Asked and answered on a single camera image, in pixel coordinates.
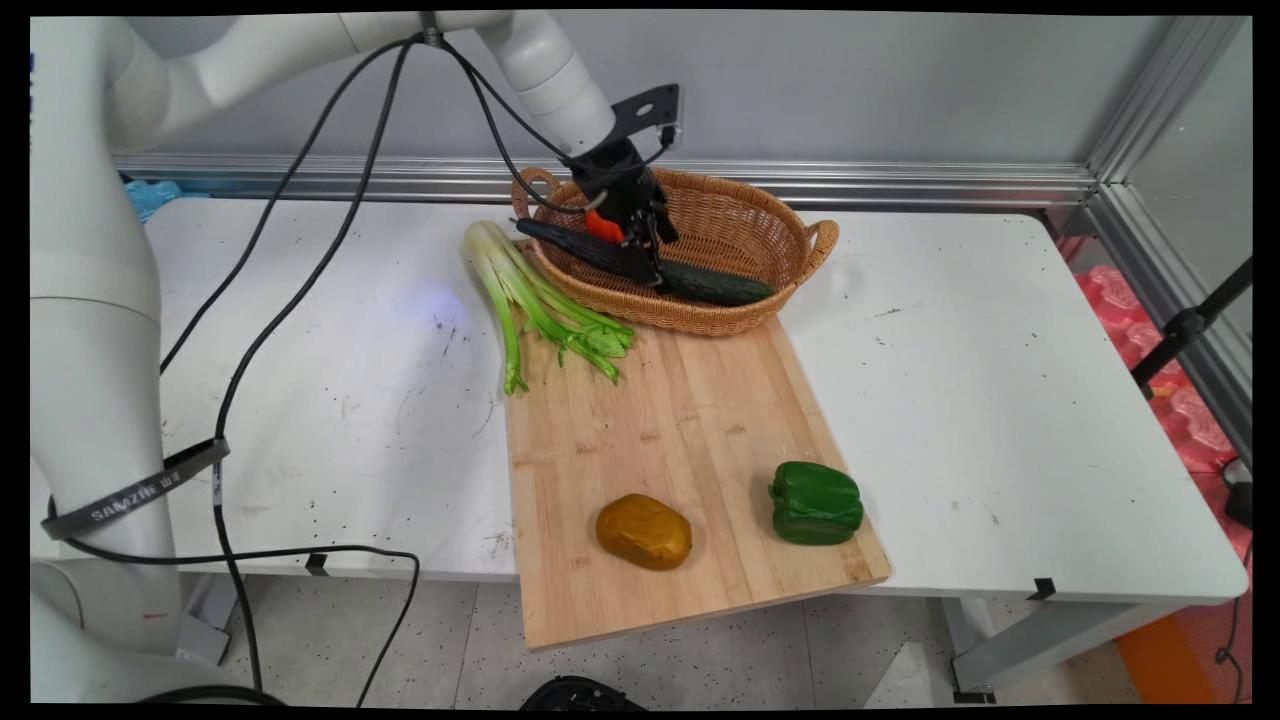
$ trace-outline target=black cable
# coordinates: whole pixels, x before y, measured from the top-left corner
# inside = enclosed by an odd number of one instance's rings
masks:
[[[1244,550],[1244,569],[1249,568],[1249,559],[1253,557],[1253,538],[1249,538],[1249,546]],[[1231,634],[1226,638],[1226,646],[1217,648],[1213,653],[1213,664],[1221,665],[1226,661],[1231,661],[1231,666],[1235,667],[1235,700],[1231,705],[1240,703],[1240,694],[1244,692],[1244,670],[1240,669],[1240,662],[1235,660],[1231,655],[1231,647],[1235,646],[1235,629],[1240,621],[1240,598],[1235,598],[1231,602]]]
[[[443,40],[440,41],[440,46],[445,49],[452,49],[452,46]],[[458,56],[456,50],[453,50],[452,54],[454,58]],[[489,109],[489,101],[484,99],[484,90],[480,90],[480,83],[476,82],[475,70],[470,67],[470,63],[467,63],[462,65],[462,72],[463,74],[467,76],[467,79],[471,82],[471,88],[475,90],[476,92],[476,100],[480,101],[480,109],[484,110],[484,119],[485,122],[489,123],[489,132],[493,135],[493,142],[494,145],[498,146],[498,154],[502,155],[502,161],[506,163],[507,169],[511,170],[511,177],[516,178],[516,182],[520,183],[520,187],[525,188],[525,192],[529,193],[529,197],[531,197],[539,205],[549,210],[554,210],[557,213],[564,213],[566,215],[585,214],[586,211],[582,210],[581,208],[566,208],[564,205],[557,205],[550,200],[547,200],[545,197],[539,195],[536,190],[530,187],[530,184],[525,181],[525,178],[520,176],[520,170],[516,169],[516,164],[511,161],[511,155],[507,152],[507,145],[502,141],[502,133],[498,132],[498,124],[493,120],[493,110]],[[534,135],[544,143],[547,142],[547,140],[540,135],[538,133]]]
[[[401,69],[404,67],[404,56],[408,54],[408,50],[415,44],[421,42],[421,40],[422,33],[417,33],[410,40],[402,41],[399,55],[396,58],[396,67],[392,68],[390,83],[387,86],[387,96],[383,100],[383,110],[378,117],[378,128],[374,131],[374,140],[372,143],[370,143],[369,155],[365,159],[365,169],[360,173],[360,182],[356,184],[356,193],[351,200],[351,208],[347,210],[347,217],[342,220],[342,227],[338,228],[338,236],[333,238],[332,243],[329,243],[329,250],[325,251],[324,258],[321,258],[320,263],[317,263],[315,269],[311,270],[311,275],[307,277],[305,283],[302,283],[302,287],[298,288],[289,302],[285,304],[275,318],[271,318],[271,322],[262,328],[262,332],[257,334],[248,350],[244,351],[244,356],[241,357],[239,365],[237,365],[236,373],[232,375],[230,383],[227,386],[227,393],[223,396],[223,405],[218,410],[218,424],[214,428],[214,437],[225,437],[224,430],[227,429],[227,415],[230,413],[232,401],[236,398],[236,391],[239,388],[241,379],[244,377],[244,370],[248,369],[248,364],[252,363],[259,348],[262,347],[266,338],[275,332],[275,328],[280,327],[280,323],[283,323],[284,319],[293,313],[293,309],[302,302],[302,299],[311,291],[311,286],[320,279],[320,274],[324,273],[325,268],[329,266],[329,261],[333,260],[338,249],[342,247],[342,241],[346,240],[347,232],[351,229],[351,223],[355,222],[356,213],[360,210],[360,204],[365,199],[365,191],[369,188],[369,178],[374,172],[374,160],[376,160],[378,149],[383,143],[383,133],[387,129],[387,119],[390,117],[392,102],[396,100],[396,87],[399,85],[399,74]]]
[[[457,49],[454,49],[452,45],[449,45],[448,41],[442,40],[440,41],[440,47],[445,53],[448,53],[449,55],[452,55],[454,60],[458,61],[458,64],[462,67],[463,74],[466,74],[467,79],[471,81],[471,88],[476,94],[476,100],[480,101],[480,109],[484,110],[484,117],[485,117],[485,120],[489,123],[489,132],[490,132],[490,135],[493,135],[494,145],[498,146],[498,154],[502,155],[502,161],[506,163],[507,169],[511,170],[511,177],[513,177],[516,179],[516,182],[520,183],[520,187],[525,188],[525,192],[529,193],[529,197],[532,199],[539,205],[541,205],[541,206],[544,206],[544,208],[547,208],[549,210],[554,210],[557,213],[564,213],[567,215],[582,215],[582,214],[585,214],[585,210],[582,208],[568,208],[568,206],[564,206],[564,205],[557,205],[557,204],[547,200],[545,197],[543,197],[541,195],[539,195],[525,181],[524,177],[521,177],[520,170],[516,169],[516,164],[511,160],[511,154],[507,152],[507,145],[502,141],[502,133],[498,131],[498,124],[493,119],[493,111],[489,109],[489,101],[485,100],[484,90],[480,88],[480,83],[484,83],[484,87],[488,88],[489,92],[493,95],[493,97],[498,101],[498,104],[500,104],[503,106],[503,109],[507,110],[507,114],[509,114],[517,123],[520,123],[520,127],[525,128],[529,132],[529,135],[534,136],[534,138],[538,140],[538,142],[541,142],[543,145],[545,145],[547,147],[549,147],[552,150],[552,152],[554,152],[561,159],[562,163],[564,163],[566,165],[570,165],[571,168],[572,167],[581,167],[581,165],[579,163],[575,163],[572,158],[570,158],[566,152],[561,151],[549,140],[547,140],[545,137],[543,137],[541,135],[539,135],[538,131],[535,131],[532,127],[530,127],[530,124],[526,123],[525,119],[521,118],[516,113],[516,110],[513,110],[511,108],[511,105],[508,105],[507,101],[502,99],[502,95],[498,95],[498,91],[493,88],[493,85],[490,85],[489,81],[485,79],[485,77],[483,74],[480,74],[480,70],[477,70],[475,68],[475,65],[472,65],[470,61],[467,61],[467,59],[463,58],[462,54],[457,51]],[[646,168],[650,163],[653,163],[658,158],[662,158],[662,154],[666,152],[666,151],[667,151],[667,146],[663,146],[657,152],[654,152],[648,160],[643,160],[639,164],[628,165],[626,168],[617,168],[614,170],[611,170],[607,176],[604,176],[602,178],[602,183],[607,184],[609,182],[613,182],[613,178],[620,177],[620,176],[622,176],[625,173],[630,173],[632,170],[639,170],[641,168]]]
[[[543,135],[539,133],[536,129],[534,129],[532,126],[530,126],[529,123],[526,123],[525,119],[521,118],[520,114],[516,113],[516,110],[509,104],[507,104],[506,100],[502,99],[502,95],[497,90],[494,90],[493,83],[490,83],[484,77],[484,74],[480,70],[477,70],[475,65],[471,64],[470,60],[467,60],[465,56],[462,56],[462,54],[458,53],[458,50],[456,47],[453,47],[452,45],[449,45],[449,42],[445,41],[445,40],[440,40],[440,47],[445,53],[448,53],[449,55],[452,55],[453,59],[457,60],[460,65],[462,65],[462,70],[463,72],[466,72],[468,76],[474,76],[475,79],[480,81],[480,85],[483,85],[485,87],[485,90],[489,91],[489,95],[492,95],[493,99],[497,100],[499,105],[502,105],[502,109],[507,110],[507,114],[511,115],[511,118],[513,120],[516,120],[517,123],[520,123],[520,127],[525,128],[525,131],[529,135],[534,136],[534,140],[536,140],[538,142],[541,142],[543,145],[545,145],[547,149],[550,150],[552,152],[554,152],[556,156],[559,158],[561,161],[564,163],[566,165],[579,167],[579,168],[582,167],[580,163],[575,161],[573,158],[571,158],[567,152],[564,152],[563,150],[561,150],[559,147],[557,147],[552,141],[549,141],[545,137],[543,137]],[[641,163],[637,163],[635,165],[628,165],[626,168],[617,168],[614,170],[609,170],[609,174],[605,176],[605,178],[611,178],[612,179],[614,176],[621,176],[623,173],[630,173],[632,170],[639,170],[641,168],[646,168],[650,164],[653,164],[654,160],[657,160],[658,158],[662,158],[662,154],[666,152],[668,150],[668,147],[669,146],[663,145],[662,149],[659,149],[657,152],[654,152],[649,159],[643,160]]]
[[[328,122],[329,119],[329,113],[333,111],[333,108],[334,105],[338,104],[338,99],[342,97],[342,94],[347,91],[347,86],[349,86],[351,82],[356,79],[356,76],[358,76],[365,68],[367,68],[370,63],[376,60],[384,53],[394,50],[401,45],[404,45],[404,42],[406,41],[401,40],[397,42],[390,42],[388,45],[384,45],[378,50],[374,50],[371,55],[361,60],[358,65],[356,65],[349,73],[347,73],[347,77],[343,78],[342,83],[338,85],[338,88],[334,90],[333,95],[329,97],[329,102],[326,102],[324,110],[320,111],[320,118],[316,120],[315,127],[311,128],[311,135],[307,136],[307,141],[302,143],[302,150],[298,151],[297,156],[293,159],[293,164],[289,165],[289,169],[284,172],[284,177],[280,178],[280,182],[275,186],[275,192],[271,193],[271,199],[266,201],[266,208],[262,209],[262,214],[257,219],[257,227],[253,228],[253,234],[250,236],[248,245],[244,246],[244,252],[242,252],[239,260],[236,261],[236,266],[232,268],[232,272],[227,274],[227,278],[223,279],[221,284],[218,286],[218,290],[215,290],[214,293],[209,296],[209,300],[205,300],[204,305],[201,305],[200,309],[196,310],[196,314],[187,323],[187,327],[183,328],[182,334],[178,336],[178,341],[173,343],[173,347],[169,348],[169,354],[164,356],[164,360],[160,363],[161,375],[169,366],[169,364],[173,363],[173,359],[174,356],[178,355],[178,351],[182,350],[182,346],[187,342],[187,338],[191,337],[191,333],[192,331],[196,329],[196,325],[200,323],[200,319],[205,316],[205,313],[207,313],[210,307],[214,306],[214,302],[218,302],[218,299],[221,297],[223,291],[225,291],[232,284],[232,282],[239,274],[241,269],[244,266],[244,263],[248,261],[248,256],[253,254],[253,249],[257,246],[257,238],[262,234],[262,228],[266,227],[266,219],[271,217],[271,210],[275,208],[275,201],[280,199],[280,195],[284,192],[284,187],[289,184],[289,181],[293,179],[293,176],[298,172],[298,168],[302,165],[302,161],[306,159],[307,154],[311,152],[311,146],[315,145],[316,138],[320,136],[320,129],[324,128],[325,122]]]
[[[320,263],[316,264],[315,269],[311,272],[311,275],[306,279],[305,283],[302,283],[302,287],[298,288],[298,292],[293,295],[289,302],[285,304],[284,309],[282,309],[275,315],[275,318],[273,318],[271,322],[268,323],[268,325],[262,329],[262,332],[259,333],[259,336],[253,340],[253,342],[250,343],[248,350],[244,351],[243,357],[241,357],[239,365],[236,368],[236,373],[232,375],[230,383],[227,387],[227,392],[223,396],[221,407],[218,410],[218,423],[214,428],[215,438],[221,439],[227,437],[225,434],[227,416],[230,413],[232,401],[236,398],[236,391],[239,387],[241,379],[244,377],[244,372],[248,369],[248,364],[252,363],[253,356],[257,355],[259,348],[262,347],[262,343],[266,342],[266,338],[270,337],[271,333],[275,332],[275,328],[278,328],[280,323],[283,323],[284,319],[289,316],[293,309],[297,307],[300,302],[302,302],[302,299],[306,297],[307,292],[320,278],[320,274],[329,265],[329,261],[333,260],[334,254],[337,254],[338,249],[342,247],[342,241],[347,237],[347,232],[351,229],[351,223],[356,219],[356,213],[360,210],[360,204],[365,197],[365,191],[369,188],[369,178],[374,170],[374,160],[376,160],[378,158],[378,149],[381,146],[383,142],[383,133],[387,129],[387,120],[390,117],[392,104],[396,100],[396,88],[399,85],[399,76],[401,70],[404,67],[404,58],[408,55],[410,49],[412,49],[413,45],[421,41],[422,41],[422,35],[419,33],[408,40],[399,42],[401,47],[399,54],[396,58],[396,67],[392,68],[392,78],[387,86],[387,96],[383,100],[383,110],[378,118],[378,128],[374,131],[374,140],[369,147],[369,156],[365,159],[365,169],[360,176],[360,183],[356,186],[356,193],[355,197],[352,199],[351,209],[347,210],[347,217],[343,220],[342,227],[338,229],[337,237],[334,237],[333,242],[329,245],[329,250],[325,251],[325,255],[324,258],[320,259]],[[221,546],[223,552],[225,553],[227,569],[230,571],[232,584],[236,587],[236,598],[241,603],[241,612],[244,618],[244,634],[247,635],[248,639],[250,666],[253,674],[253,688],[261,691],[262,671],[257,656],[257,633],[255,632],[253,628],[253,615],[252,611],[250,610],[248,594],[244,591],[244,580],[241,577],[239,568],[236,565],[236,555],[232,552],[230,538],[228,537],[227,533],[227,523],[223,519],[221,484],[223,484],[221,462],[215,462],[214,464],[214,529],[218,530],[218,542]]]
[[[513,120],[520,123],[520,127],[525,128],[525,132],[534,136],[534,140],[545,145],[547,149],[550,150],[553,154],[556,154],[556,156],[559,158],[561,160],[566,163],[573,161],[573,159],[568,156],[568,152],[564,152],[559,147],[556,147],[556,143],[543,137],[541,133],[534,129],[532,126],[526,123],[525,118],[521,118],[520,114],[516,113],[516,110],[511,105],[508,105],[506,100],[502,99],[502,95],[499,95],[498,91],[494,90],[493,85],[489,83],[489,81],[484,77],[484,74],[481,74],[480,70],[477,70],[476,67],[472,65],[470,60],[463,58],[462,54],[453,47],[453,45],[449,45],[447,40],[440,38],[440,49],[448,53],[449,55],[453,55],[453,59],[457,60],[460,65],[462,65],[462,70],[465,73],[475,76],[476,79],[479,79],[480,83],[484,85],[485,88],[489,91],[489,95],[493,95],[493,99],[497,100],[499,105],[502,105],[502,109],[507,110],[507,114],[511,115]]]
[[[140,703],[192,702],[198,700],[239,700],[252,705],[284,705],[279,700],[241,685],[192,685],[142,698]]]
[[[55,516],[54,498],[49,498],[49,516]],[[406,557],[413,562],[413,577],[410,580],[408,596],[404,597],[404,605],[401,607],[401,614],[396,618],[396,625],[392,626],[392,632],[387,635],[387,641],[383,643],[383,650],[378,653],[378,660],[374,661],[372,669],[369,671],[369,678],[365,680],[365,688],[360,691],[360,700],[356,702],[356,707],[360,707],[365,702],[365,696],[369,694],[369,688],[374,684],[374,678],[378,675],[378,669],[383,664],[383,657],[387,656],[387,651],[392,647],[392,642],[396,639],[396,633],[399,632],[401,624],[404,621],[404,616],[408,615],[408,609],[413,603],[413,592],[417,589],[419,573],[421,570],[421,562],[417,556],[412,552],[406,552],[402,550],[383,550],[380,547],[372,547],[369,544],[330,544],[330,546],[315,546],[315,547],[288,547],[284,550],[257,550],[252,552],[236,552],[230,555],[192,555],[187,557],[147,557],[145,555],[125,555],[123,552],[115,552],[111,550],[104,550],[101,547],[93,547],[84,542],[74,538],[65,538],[63,542],[70,547],[95,557],[101,557],[102,560],[110,560],[113,562],[128,562],[132,565],[202,565],[206,562],[227,562],[228,559],[233,560],[259,560],[262,557],[288,557],[291,555],[312,555],[312,553],[333,553],[333,552],[369,552],[371,555],[381,555],[383,557]]]

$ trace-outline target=table leg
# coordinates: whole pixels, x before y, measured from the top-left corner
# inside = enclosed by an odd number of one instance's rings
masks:
[[[1169,605],[1050,601],[992,633],[986,601],[945,598],[960,692],[989,693],[993,683],[1044,670],[1179,610]]]

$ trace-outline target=aluminum frame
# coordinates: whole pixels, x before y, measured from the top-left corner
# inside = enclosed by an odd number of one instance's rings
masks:
[[[146,181],[174,181],[191,192],[219,197],[266,197],[292,158],[253,155],[128,155],[116,168]],[[316,158],[300,168],[283,197],[348,199],[361,158]],[[520,160],[568,179],[554,159]],[[1074,164],[984,163],[783,163],[669,161],[664,168],[730,178],[763,188],[792,208],[864,210],[1033,211],[1079,208],[1093,177]],[[511,174],[500,160],[378,160],[365,200],[407,202],[511,202]]]
[[[1142,197],[1125,184],[1101,186],[1082,215],[1157,325],[1198,305],[1204,287]],[[1253,341],[1228,316],[1178,357],[1222,432],[1253,470]]]
[[[1170,24],[1085,167],[1102,184],[1128,182],[1138,160],[1196,92],[1244,23],[1240,17],[1179,17]]]

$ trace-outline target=black stand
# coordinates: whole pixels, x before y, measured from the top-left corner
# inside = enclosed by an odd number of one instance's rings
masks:
[[[1133,379],[1148,400],[1152,395],[1149,383],[1156,377],[1156,373],[1176,359],[1199,336],[1204,334],[1204,331],[1213,324],[1213,320],[1222,314],[1222,310],[1248,290],[1251,284],[1253,284],[1252,255],[1230,277],[1222,281],[1222,284],[1217,286],[1217,290],[1211,292],[1203,302],[1196,307],[1187,307],[1165,324],[1162,328],[1165,340],[1151,348],[1151,352],[1133,369]]]

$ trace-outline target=orange object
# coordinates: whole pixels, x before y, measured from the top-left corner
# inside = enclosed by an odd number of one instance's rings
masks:
[[[1213,687],[1204,676],[1176,615],[1117,638],[1116,646],[1144,703],[1216,702]]]
[[[595,210],[586,211],[586,232],[614,245],[622,245],[627,240],[627,236],[622,233],[622,228],[617,223],[605,220]]]
[[[630,493],[595,519],[600,547],[650,570],[673,570],[689,557],[694,533],[684,515],[648,495]]]

